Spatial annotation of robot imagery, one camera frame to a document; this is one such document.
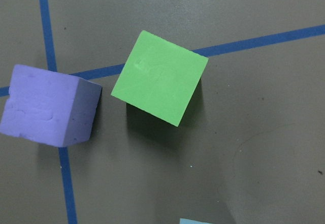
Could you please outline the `green foam block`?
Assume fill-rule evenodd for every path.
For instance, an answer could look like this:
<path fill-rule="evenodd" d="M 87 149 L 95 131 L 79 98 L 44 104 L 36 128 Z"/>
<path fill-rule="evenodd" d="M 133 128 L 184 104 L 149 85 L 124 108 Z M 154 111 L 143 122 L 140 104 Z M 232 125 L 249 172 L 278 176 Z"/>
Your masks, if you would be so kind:
<path fill-rule="evenodd" d="M 141 31 L 111 95 L 178 126 L 208 58 Z"/>

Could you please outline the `far purple foam block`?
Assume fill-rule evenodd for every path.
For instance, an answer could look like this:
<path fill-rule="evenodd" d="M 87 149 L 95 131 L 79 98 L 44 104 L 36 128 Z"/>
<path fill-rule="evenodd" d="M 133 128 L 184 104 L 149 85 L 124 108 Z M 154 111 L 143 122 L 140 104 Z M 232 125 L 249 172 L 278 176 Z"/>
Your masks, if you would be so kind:
<path fill-rule="evenodd" d="M 77 76 L 15 65 L 1 133 L 55 147 L 88 141 L 101 92 Z"/>

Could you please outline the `light blue foam block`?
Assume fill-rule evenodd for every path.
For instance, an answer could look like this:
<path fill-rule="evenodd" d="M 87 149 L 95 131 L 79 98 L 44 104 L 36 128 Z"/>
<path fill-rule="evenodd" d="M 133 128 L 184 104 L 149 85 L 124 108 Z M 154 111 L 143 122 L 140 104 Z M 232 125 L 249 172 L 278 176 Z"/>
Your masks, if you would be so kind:
<path fill-rule="evenodd" d="M 179 221 L 179 224 L 210 224 L 210 223 L 191 220 L 191 219 L 186 219 L 186 218 L 181 218 L 180 221 Z"/>

